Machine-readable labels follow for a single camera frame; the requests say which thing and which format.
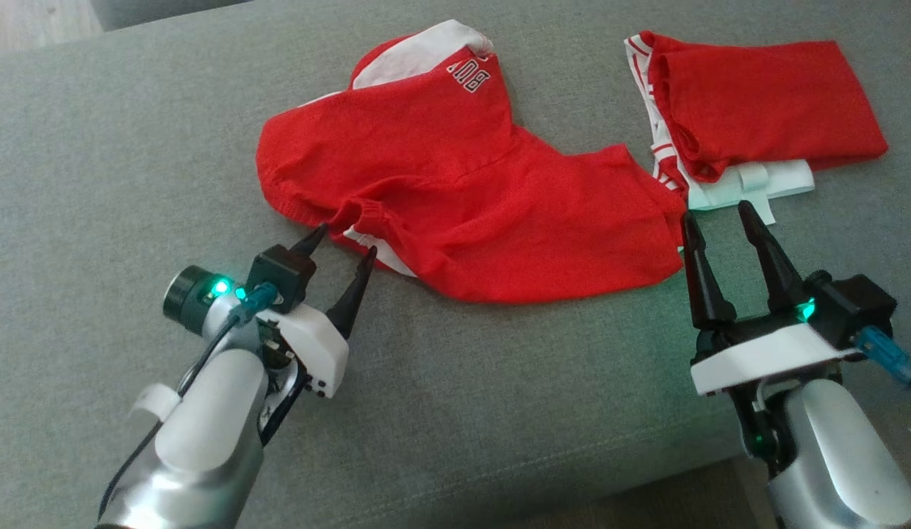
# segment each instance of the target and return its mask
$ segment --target gray couch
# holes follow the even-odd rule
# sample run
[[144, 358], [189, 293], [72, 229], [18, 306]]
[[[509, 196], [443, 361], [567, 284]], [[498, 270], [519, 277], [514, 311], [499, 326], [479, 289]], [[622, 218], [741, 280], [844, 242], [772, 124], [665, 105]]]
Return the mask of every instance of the gray couch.
[[[448, 18], [486, 33], [517, 120], [562, 151], [627, 142], [650, 166], [622, 40], [836, 39], [891, 150], [774, 201], [802, 271], [865, 272], [900, 301], [911, 348], [911, 2], [271, 0], [0, 60], [0, 527], [87, 527], [143, 428], [143, 386], [199, 339], [161, 315], [188, 264], [242, 278], [307, 232], [267, 207], [268, 117], [338, 90], [372, 46]], [[700, 215], [724, 291], [764, 308], [735, 212]], [[357, 256], [325, 244], [309, 301]], [[683, 274], [535, 306], [450, 301], [379, 272], [334, 400], [302, 398], [265, 455], [243, 527], [443, 527], [582, 502], [741, 451], [728, 399], [697, 398]], [[866, 411], [911, 396], [869, 365]]]

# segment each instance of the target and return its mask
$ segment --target wooden floor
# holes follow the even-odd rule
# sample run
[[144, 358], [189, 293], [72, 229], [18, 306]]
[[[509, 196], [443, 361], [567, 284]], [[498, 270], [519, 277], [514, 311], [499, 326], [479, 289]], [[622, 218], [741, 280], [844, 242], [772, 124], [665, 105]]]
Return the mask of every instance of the wooden floor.
[[[89, 0], [0, 0], [0, 54], [102, 33]], [[911, 481], [911, 409], [875, 421]], [[577, 508], [520, 520], [509, 529], [775, 529], [762, 464], [737, 458]]]

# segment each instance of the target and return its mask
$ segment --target robotic arm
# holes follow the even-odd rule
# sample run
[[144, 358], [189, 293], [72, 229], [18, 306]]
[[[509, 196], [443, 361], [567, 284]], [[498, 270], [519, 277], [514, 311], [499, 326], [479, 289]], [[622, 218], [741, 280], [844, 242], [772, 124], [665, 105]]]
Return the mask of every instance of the robotic arm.
[[177, 391], [144, 389], [136, 409], [159, 422], [109, 483], [97, 528], [234, 527], [263, 463], [264, 446], [302, 389], [331, 398], [375, 248], [328, 311], [304, 304], [312, 251], [324, 225], [293, 248], [275, 245], [253, 262], [246, 284], [184, 269], [163, 312], [204, 336], [207, 349]]
[[[780, 527], [908, 527], [910, 485], [838, 368], [842, 359], [869, 357], [911, 386], [909, 358], [890, 338], [895, 299], [865, 276], [832, 281], [818, 271], [802, 281], [752, 205], [742, 201], [738, 210], [762, 267], [768, 314], [737, 319], [688, 213], [684, 260], [700, 330], [691, 361], [698, 394], [730, 396], [747, 453], [767, 465]], [[766, 396], [770, 385], [784, 389]]]

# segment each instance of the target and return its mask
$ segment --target green led light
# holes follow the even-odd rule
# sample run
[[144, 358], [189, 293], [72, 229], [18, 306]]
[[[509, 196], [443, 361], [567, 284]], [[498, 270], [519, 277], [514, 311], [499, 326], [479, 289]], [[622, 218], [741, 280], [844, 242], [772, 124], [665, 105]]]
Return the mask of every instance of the green led light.
[[798, 311], [796, 317], [799, 318], [799, 321], [807, 322], [808, 318], [811, 318], [811, 315], [815, 314], [815, 298], [811, 298], [809, 301], [798, 305], [795, 307], [795, 310]]
[[230, 283], [227, 280], [220, 280], [211, 288], [211, 294], [213, 295], [224, 295], [227, 292], [230, 292]]

